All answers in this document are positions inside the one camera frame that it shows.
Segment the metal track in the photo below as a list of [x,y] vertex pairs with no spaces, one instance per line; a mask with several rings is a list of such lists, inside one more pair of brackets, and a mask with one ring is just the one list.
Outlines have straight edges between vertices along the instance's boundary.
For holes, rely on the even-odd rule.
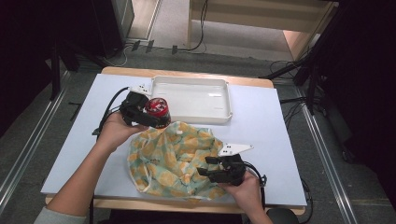
[[[296,87],[296,91],[298,97],[304,96],[304,92],[300,88]],[[355,213],[353,212],[351,202],[347,197],[347,192],[345,191],[345,188],[341,182],[339,175],[337,174],[335,166],[332,163],[332,158],[326,147],[324,139],[320,133],[320,129],[318,127],[316,118],[315,116],[311,115],[306,105],[303,106],[303,111],[309,129],[312,133],[312,137],[315,141],[315,145],[317,146],[318,154],[323,163],[324,170],[326,172],[327,177],[329,178],[329,182],[332,187],[332,192],[334,193],[335,200],[337,201],[338,207],[340,208],[341,215],[343,216],[345,223],[348,224],[358,223]]]
[[32,159],[33,155],[35,154],[35,150],[40,143],[42,136],[44,135],[47,127],[50,124],[56,110],[62,99],[64,98],[64,94],[66,93],[67,86],[70,80],[69,72],[65,72],[61,83],[64,84],[63,88],[59,92],[58,96],[49,104],[47,105],[44,114],[41,116],[39,122],[35,126],[32,134],[30,135],[29,139],[27,140],[23,150],[21,151],[20,156],[15,161],[14,165],[12,166],[11,170],[9,171],[5,181],[0,187],[0,216],[3,214],[6,205],[9,199],[12,196],[15,188],[17,187],[21,177],[29,164],[29,161]]

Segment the patterned fabric bag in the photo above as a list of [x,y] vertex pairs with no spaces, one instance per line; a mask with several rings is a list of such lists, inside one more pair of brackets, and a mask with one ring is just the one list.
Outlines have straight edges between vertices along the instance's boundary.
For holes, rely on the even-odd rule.
[[218,198],[225,191],[199,175],[196,167],[219,169],[207,164],[205,157],[217,157],[222,145],[208,129],[183,122],[161,130],[149,129],[131,143],[128,162],[132,180],[137,190],[150,195],[193,203]]

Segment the human hand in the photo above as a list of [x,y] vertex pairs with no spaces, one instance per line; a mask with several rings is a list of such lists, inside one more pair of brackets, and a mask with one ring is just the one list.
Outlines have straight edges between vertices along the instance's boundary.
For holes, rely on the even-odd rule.
[[259,179],[250,172],[245,172],[244,181],[239,186],[224,183],[219,183],[219,186],[233,195],[238,206],[246,213],[262,210]]
[[131,135],[147,130],[149,127],[141,124],[128,126],[122,119],[120,112],[111,114],[100,133],[96,146],[100,146],[110,153],[114,152],[117,147],[124,143]]

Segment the person's left hand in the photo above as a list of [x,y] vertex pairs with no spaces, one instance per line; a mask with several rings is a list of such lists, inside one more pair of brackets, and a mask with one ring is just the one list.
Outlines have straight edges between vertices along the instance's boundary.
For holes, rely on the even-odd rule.
[[148,128],[149,127],[141,124],[128,126],[122,119],[121,113],[116,112],[107,118],[102,132],[96,141],[96,145],[109,150],[111,153],[124,143],[131,135],[143,132]]

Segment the sleeve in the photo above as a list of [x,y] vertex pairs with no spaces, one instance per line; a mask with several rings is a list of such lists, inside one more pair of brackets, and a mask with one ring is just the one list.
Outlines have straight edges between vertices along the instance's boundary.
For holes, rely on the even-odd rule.
[[74,217],[66,214],[58,213],[43,207],[38,217],[35,219],[35,224],[82,224],[85,217]]

